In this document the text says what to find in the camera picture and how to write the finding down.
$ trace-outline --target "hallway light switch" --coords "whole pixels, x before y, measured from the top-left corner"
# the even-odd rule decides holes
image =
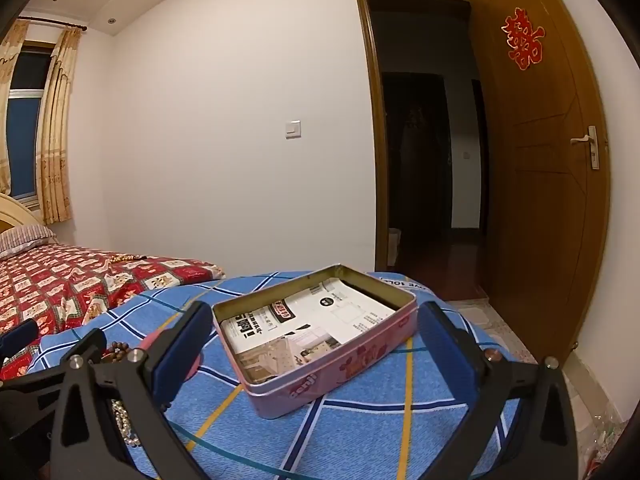
[[[300,121],[291,121],[287,123],[286,137],[287,139],[295,139],[302,136]]]

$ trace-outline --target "red chinese character decoration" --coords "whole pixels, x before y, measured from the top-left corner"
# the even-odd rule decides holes
[[[520,70],[526,70],[531,63],[542,61],[542,43],[538,38],[543,38],[545,29],[538,27],[533,30],[533,25],[527,17],[527,11],[516,7],[514,18],[507,16],[502,30],[507,34],[507,45],[513,50],[509,57],[513,59]]]

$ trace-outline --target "curtain rod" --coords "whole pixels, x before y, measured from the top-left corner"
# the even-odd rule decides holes
[[[67,27],[75,27],[80,30],[86,30],[84,25],[76,25],[75,23],[59,22],[58,20],[48,20],[47,18],[34,18],[33,16],[18,16],[19,20],[29,20],[30,22],[46,22],[57,23],[58,25],[66,25]]]

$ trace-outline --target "brown door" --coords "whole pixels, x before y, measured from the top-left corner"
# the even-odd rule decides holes
[[[502,30],[516,8],[526,12],[529,32],[544,30],[529,38],[529,56],[516,57],[520,66]],[[607,133],[596,82],[561,0],[472,0],[470,37],[491,160],[486,288],[537,359],[554,355],[564,362],[591,300],[609,212]],[[598,170],[591,167],[590,143],[570,142],[589,126],[596,127]]]

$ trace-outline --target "pink tin box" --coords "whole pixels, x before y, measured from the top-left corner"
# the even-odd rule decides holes
[[[395,312],[379,324],[338,346],[315,361],[262,383],[252,383],[236,359],[221,323],[241,314],[339,278],[350,287],[392,308]],[[288,282],[219,303],[213,309],[216,330],[238,380],[262,418],[277,418],[317,399],[379,361],[412,336],[417,329],[417,304],[413,294],[381,280],[334,265]]]

